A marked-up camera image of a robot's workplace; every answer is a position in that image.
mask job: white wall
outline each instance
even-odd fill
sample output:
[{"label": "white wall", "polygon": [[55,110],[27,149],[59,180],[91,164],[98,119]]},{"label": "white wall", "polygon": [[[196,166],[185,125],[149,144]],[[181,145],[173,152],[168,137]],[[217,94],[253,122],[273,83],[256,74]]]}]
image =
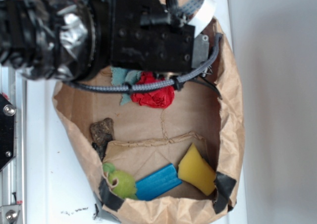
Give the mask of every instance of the white wall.
[{"label": "white wall", "polygon": [[229,0],[249,224],[317,223],[317,0]]}]

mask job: metal frame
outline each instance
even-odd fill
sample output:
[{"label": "metal frame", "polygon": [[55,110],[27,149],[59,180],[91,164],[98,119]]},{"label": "metal frame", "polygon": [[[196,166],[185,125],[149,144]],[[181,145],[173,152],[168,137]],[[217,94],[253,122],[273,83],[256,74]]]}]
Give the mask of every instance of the metal frame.
[{"label": "metal frame", "polygon": [[[0,224],[25,223],[25,91],[26,82],[20,75],[15,74],[11,68],[0,67],[0,93],[5,93],[8,101],[16,108],[14,157],[0,172]],[[10,210],[18,215],[14,222],[6,219]]]}]

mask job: paper bag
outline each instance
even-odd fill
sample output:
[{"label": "paper bag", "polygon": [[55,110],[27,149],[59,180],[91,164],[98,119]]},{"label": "paper bag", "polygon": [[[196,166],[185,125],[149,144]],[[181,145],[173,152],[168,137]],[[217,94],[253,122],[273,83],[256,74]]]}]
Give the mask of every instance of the paper bag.
[{"label": "paper bag", "polygon": [[[214,18],[204,30],[211,46],[216,32],[223,33]],[[217,85],[222,100],[208,87],[187,82],[180,92],[175,91],[175,99],[166,109],[133,102],[120,106],[120,94],[90,93],[56,84],[53,103],[89,184],[106,203],[103,209],[121,222],[207,224],[235,206],[244,153],[244,119],[241,81],[225,35],[212,70],[208,80]],[[110,86],[110,69],[102,70],[88,84]],[[102,162],[92,147],[89,127],[107,117],[114,121],[115,141],[109,143],[106,159],[119,169],[139,179],[168,162],[177,167],[195,142],[217,172],[216,192],[202,196],[195,187],[185,184],[152,201],[112,199],[111,192],[107,198],[110,195],[112,201],[105,200],[100,192],[105,179]]]}]

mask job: gray cable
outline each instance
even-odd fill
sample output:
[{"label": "gray cable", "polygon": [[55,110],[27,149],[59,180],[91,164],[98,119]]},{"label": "gray cable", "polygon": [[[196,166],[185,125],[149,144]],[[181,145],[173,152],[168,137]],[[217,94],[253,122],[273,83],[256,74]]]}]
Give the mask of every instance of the gray cable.
[{"label": "gray cable", "polygon": [[[181,75],[176,77],[178,83],[184,83],[189,81],[201,73],[204,72],[206,68],[208,68],[214,61],[216,60],[218,53],[219,53],[219,42],[222,38],[222,34],[216,33],[214,37],[214,46],[212,47],[212,54],[204,63],[202,63],[198,68],[194,69],[188,74]],[[65,84],[69,85],[70,87],[91,91],[91,92],[100,92],[100,93],[137,93],[137,92],[149,92],[153,90],[157,90],[160,88],[164,88],[167,86],[172,86],[175,84],[174,79],[163,80],[160,82],[155,82],[151,84],[136,84],[132,86],[122,85],[122,86],[91,86],[86,84],[81,84],[77,82],[69,82],[64,81]]]}]

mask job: black metal bracket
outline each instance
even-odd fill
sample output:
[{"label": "black metal bracket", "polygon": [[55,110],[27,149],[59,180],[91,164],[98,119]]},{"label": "black metal bracket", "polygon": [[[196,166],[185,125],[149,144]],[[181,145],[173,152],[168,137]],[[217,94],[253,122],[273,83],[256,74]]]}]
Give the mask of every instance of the black metal bracket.
[{"label": "black metal bracket", "polygon": [[0,171],[15,156],[15,107],[0,94]]}]

